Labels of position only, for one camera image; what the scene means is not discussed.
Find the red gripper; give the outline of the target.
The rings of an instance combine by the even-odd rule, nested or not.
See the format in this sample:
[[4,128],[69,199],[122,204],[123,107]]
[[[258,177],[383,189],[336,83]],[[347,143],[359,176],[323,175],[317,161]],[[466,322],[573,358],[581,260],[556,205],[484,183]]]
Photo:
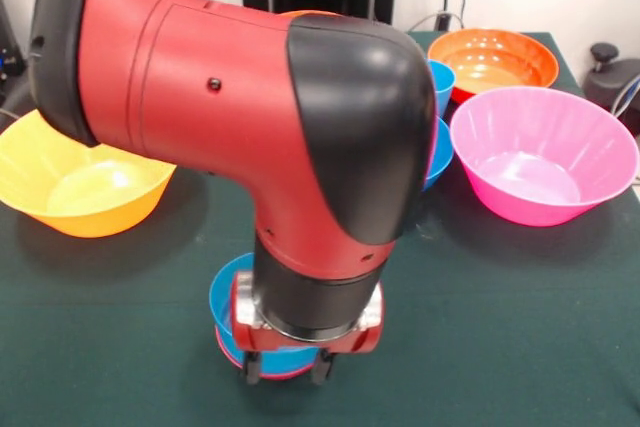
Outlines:
[[289,335],[271,325],[259,312],[253,299],[253,273],[240,271],[234,275],[230,290],[231,332],[242,350],[243,377],[248,385],[261,379],[261,353],[279,348],[316,347],[319,349],[313,366],[312,382],[324,384],[333,367],[333,354],[364,354],[378,345],[384,326],[384,297],[382,283],[378,282],[371,298],[357,321],[328,334]]

